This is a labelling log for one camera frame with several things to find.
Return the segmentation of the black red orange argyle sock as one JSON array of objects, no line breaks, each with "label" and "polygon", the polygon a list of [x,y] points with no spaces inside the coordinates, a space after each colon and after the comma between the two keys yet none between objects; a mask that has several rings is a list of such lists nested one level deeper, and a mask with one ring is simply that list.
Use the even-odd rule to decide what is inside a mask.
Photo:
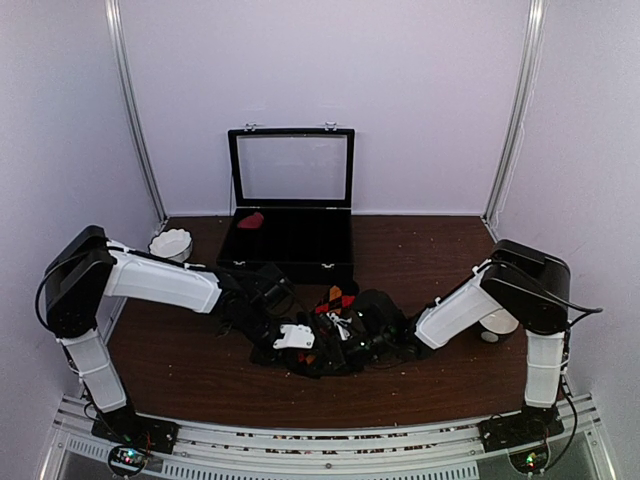
[{"label": "black red orange argyle sock", "polygon": [[328,319],[329,312],[335,312],[340,317],[350,319],[351,305],[359,293],[359,285],[355,281],[348,281],[342,284],[331,286],[322,299],[310,312],[311,322],[307,325],[315,335],[315,342],[310,351],[303,351],[298,354],[298,362],[313,368],[320,368],[323,365],[335,363],[346,346],[335,326]]}]

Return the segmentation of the maroon purple striped sock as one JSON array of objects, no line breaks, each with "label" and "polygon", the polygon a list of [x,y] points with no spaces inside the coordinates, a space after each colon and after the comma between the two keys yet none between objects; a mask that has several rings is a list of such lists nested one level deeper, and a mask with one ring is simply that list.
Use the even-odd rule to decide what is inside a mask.
[{"label": "maroon purple striped sock", "polygon": [[240,230],[259,230],[264,224],[264,216],[260,212],[255,212],[237,223]]}]

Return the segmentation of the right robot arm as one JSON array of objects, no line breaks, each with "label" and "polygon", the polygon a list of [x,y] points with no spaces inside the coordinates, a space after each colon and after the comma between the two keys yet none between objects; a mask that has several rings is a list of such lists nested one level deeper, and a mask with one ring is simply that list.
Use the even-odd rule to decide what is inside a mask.
[{"label": "right robot arm", "polygon": [[554,421],[560,376],[568,360],[569,312],[582,317],[595,309],[570,300],[569,265],[526,245],[498,241],[489,257],[448,294],[407,317],[380,290],[366,290],[351,306],[365,331],[343,344],[346,361],[363,366],[394,353],[425,359],[463,331],[479,326],[485,337],[502,340],[518,328],[527,336],[524,402],[513,419],[519,440],[535,440]]}]

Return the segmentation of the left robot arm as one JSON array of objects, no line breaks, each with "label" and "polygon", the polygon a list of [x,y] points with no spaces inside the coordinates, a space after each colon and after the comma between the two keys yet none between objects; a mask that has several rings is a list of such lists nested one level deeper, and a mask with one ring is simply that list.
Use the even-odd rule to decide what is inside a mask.
[{"label": "left robot arm", "polygon": [[270,315],[281,297],[294,296],[273,264],[250,271],[176,262],[113,241],[102,227],[89,225],[45,269],[34,310],[71,360],[99,420],[121,443],[133,444],[143,436],[144,424],[97,325],[104,299],[226,315],[259,353],[273,356],[318,343],[310,313],[303,314],[303,324]]}]

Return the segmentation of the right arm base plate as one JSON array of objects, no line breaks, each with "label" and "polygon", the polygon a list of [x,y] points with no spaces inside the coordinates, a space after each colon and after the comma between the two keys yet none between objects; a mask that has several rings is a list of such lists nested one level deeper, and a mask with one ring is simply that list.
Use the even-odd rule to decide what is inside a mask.
[{"label": "right arm base plate", "polygon": [[559,418],[543,418],[540,415],[517,413],[492,417],[478,424],[479,435],[485,452],[520,447],[543,442],[562,434],[564,425]]}]

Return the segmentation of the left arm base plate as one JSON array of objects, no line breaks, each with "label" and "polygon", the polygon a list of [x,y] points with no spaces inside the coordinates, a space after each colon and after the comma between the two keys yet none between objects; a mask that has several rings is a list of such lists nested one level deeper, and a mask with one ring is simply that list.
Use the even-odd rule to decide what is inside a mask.
[{"label": "left arm base plate", "polygon": [[95,420],[91,428],[91,434],[95,437],[163,454],[173,452],[178,432],[177,423],[148,417],[140,417],[132,432],[128,433],[116,434],[100,420]]}]

